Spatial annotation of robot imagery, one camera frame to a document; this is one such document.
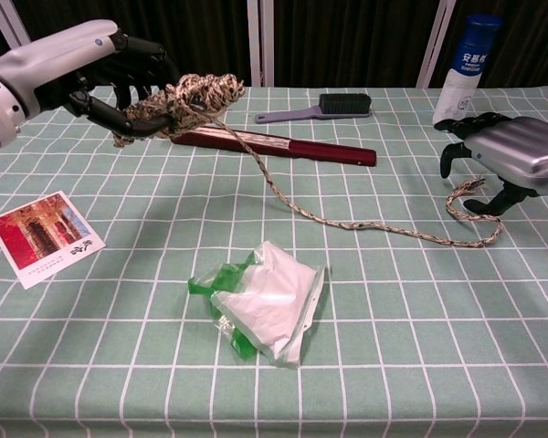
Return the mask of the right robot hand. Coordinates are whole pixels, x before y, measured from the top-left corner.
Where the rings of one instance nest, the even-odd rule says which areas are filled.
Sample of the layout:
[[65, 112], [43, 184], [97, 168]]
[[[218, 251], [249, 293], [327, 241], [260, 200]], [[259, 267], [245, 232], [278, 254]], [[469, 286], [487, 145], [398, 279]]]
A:
[[464, 202], [474, 214], [499, 216], [527, 197], [548, 196], [548, 122], [486, 112], [461, 120], [443, 120], [434, 128], [460, 139], [441, 154], [443, 178], [449, 176], [453, 160], [471, 158], [503, 182], [502, 190], [490, 202]]

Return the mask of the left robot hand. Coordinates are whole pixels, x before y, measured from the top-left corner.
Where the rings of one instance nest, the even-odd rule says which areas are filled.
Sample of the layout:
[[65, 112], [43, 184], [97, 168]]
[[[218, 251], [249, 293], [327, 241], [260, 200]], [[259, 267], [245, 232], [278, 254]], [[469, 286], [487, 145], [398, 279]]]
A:
[[179, 78], [160, 44], [128, 36], [109, 19], [81, 23], [0, 57], [0, 81], [20, 100], [33, 94], [41, 113], [63, 107], [127, 137], [147, 137], [172, 122], [165, 115], [129, 120], [124, 111], [131, 90], [146, 99], [153, 87]]

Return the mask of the white spray bottle blue cap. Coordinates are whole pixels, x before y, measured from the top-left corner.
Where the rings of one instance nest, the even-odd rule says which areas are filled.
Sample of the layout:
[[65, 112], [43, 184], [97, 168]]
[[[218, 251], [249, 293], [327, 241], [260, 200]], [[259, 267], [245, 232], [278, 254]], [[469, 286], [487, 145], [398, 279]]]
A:
[[502, 19], [495, 15], [469, 15], [462, 38], [446, 75], [433, 125], [466, 117]]

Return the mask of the red photo postcard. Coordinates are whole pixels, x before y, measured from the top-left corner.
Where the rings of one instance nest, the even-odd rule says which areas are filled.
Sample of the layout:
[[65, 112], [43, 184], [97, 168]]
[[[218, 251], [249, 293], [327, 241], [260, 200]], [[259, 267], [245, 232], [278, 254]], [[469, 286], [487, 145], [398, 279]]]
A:
[[0, 247], [24, 289], [105, 246], [61, 191], [0, 214]]

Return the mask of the purple brush black bristles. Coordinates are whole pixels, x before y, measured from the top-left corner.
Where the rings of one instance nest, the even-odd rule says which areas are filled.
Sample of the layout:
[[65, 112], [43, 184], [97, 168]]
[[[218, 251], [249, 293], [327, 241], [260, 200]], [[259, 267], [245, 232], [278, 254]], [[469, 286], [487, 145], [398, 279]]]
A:
[[364, 93], [323, 93], [317, 105], [307, 109], [258, 114], [257, 124], [293, 120], [334, 120], [366, 118], [371, 115], [372, 99]]

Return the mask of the black curtain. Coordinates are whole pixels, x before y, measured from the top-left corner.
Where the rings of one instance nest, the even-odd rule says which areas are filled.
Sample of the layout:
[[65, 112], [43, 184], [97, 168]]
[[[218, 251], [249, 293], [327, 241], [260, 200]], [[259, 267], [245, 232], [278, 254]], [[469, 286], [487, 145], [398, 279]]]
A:
[[[248, 0], [11, 0], [33, 39], [95, 18], [160, 43], [183, 73], [250, 80]], [[439, 0], [272, 0], [274, 82], [283, 88], [412, 87]], [[456, 0], [430, 80], [443, 84], [467, 18], [502, 24], [480, 85], [548, 86], [548, 0]]]

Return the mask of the dark red folded fan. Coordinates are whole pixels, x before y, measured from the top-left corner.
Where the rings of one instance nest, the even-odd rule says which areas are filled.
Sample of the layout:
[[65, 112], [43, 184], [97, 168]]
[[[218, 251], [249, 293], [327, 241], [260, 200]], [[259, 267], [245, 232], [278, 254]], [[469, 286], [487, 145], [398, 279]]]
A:
[[[318, 141], [294, 140], [277, 135], [241, 130], [235, 130], [234, 133], [260, 155], [303, 158], [366, 167], [375, 167], [377, 162], [376, 152], [372, 149]], [[201, 127], [188, 131], [182, 135], [172, 137], [171, 142], [222, 151], [245, 151], [234, 135], [226, 130], [214, 127]]]

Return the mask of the plastic bag white green contents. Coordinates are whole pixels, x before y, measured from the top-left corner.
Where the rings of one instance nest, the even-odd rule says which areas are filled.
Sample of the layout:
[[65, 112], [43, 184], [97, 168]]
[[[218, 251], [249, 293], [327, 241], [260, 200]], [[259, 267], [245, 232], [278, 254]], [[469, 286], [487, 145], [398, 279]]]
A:
[[303, 264], [266, 241], [242, 263], [191, 277], [188, 292], [205, 297], [216, 328], [242, 360], [261, 353], [273, 366], [296, 369], [324, 278], [324, 266]]

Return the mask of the green checked tablecloth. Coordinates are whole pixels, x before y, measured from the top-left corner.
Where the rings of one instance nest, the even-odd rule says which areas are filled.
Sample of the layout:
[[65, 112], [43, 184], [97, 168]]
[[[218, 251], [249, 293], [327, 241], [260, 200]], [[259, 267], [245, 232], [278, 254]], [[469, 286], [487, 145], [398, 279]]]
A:
[[[481, 249], [348, 232], [245, 154], [118, 150], [64, 110], [0, 151], [0, 214], [58, 191], [106, 246], [29, 289], [0, 247], [0, 438], [548, 438], [548, 197]], [[264, 241], [325, 267], [297, 369], [187, 290]]]

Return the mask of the white slanted frame bar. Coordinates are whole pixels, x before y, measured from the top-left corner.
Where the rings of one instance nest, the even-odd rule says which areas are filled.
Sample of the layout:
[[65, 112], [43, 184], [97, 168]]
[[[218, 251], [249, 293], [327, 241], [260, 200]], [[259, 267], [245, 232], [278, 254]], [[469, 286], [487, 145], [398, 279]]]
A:
[[427, 41], [422, 64], [417, 76], [416, 87], [427, 89], [437, 66], [448, 25], [453, 15], [457, 0], [439, 0], [433, 26]]
[[0, 56], [51, 33], [49, 0], [0, 0]]

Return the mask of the white upright frame post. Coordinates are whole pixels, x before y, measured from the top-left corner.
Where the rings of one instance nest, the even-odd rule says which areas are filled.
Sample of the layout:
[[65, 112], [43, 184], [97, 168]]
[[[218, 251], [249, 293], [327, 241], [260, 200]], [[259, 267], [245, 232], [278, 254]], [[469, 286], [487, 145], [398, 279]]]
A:
[[246, 0], [250, 77], [253, 87], [275, 85], [274, 0]]

